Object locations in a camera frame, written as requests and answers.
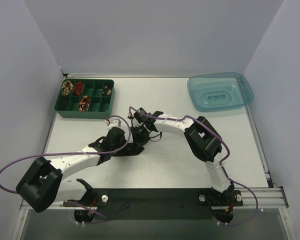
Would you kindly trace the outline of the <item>black orange floral tie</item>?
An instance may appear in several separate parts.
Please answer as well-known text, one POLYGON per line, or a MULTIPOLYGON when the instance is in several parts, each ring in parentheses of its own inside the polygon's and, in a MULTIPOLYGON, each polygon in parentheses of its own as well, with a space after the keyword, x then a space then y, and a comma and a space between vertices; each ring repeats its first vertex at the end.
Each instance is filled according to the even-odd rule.
POLYGON ((129 157, 139 155, 145 148, 139 143, 128 143, 123 149, 117 151, 115 157, 129 157))

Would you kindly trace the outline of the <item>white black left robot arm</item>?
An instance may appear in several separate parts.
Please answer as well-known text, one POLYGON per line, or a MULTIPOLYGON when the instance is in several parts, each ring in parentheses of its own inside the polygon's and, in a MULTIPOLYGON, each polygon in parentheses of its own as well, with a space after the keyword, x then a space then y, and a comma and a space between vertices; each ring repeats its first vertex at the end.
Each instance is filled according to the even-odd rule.
POLYGON ((57 201, 81 200, 86 188, 72 183, 65 190, 60 190, 62 181, 81 170, 110 160, 114 155, 112 151, 120 149, 125 143, 125 131, 112 127, 101 143, 93 142, 74 155, 51 160, 39 157, 17 184, 16 192, 37 213, 43 212, 57 201))

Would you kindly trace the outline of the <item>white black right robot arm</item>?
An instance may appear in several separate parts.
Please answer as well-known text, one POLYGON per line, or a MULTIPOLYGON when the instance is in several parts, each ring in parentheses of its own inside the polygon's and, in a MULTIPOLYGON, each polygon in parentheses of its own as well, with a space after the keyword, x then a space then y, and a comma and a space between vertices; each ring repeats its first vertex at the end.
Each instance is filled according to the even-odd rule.
POLYGON ((205 188, 198 194, 202 204, 211 207, 228 206, 229 212, 235 206, 242 206, 241 192, 235 190, 234 182, 230 180, 223 167, 223 162, 230 156, 230 150, 221 136, 203 116, 198 118, 186 115, 182 118, 169 116, 162 111, 153 114, 147 113, 143 108, 129 113, 132 125, 133 142, 145 145, 150 139, 150 133, 169 133, 185 137, 193 155, 204 162, 211 181, 211 188, 205 188))

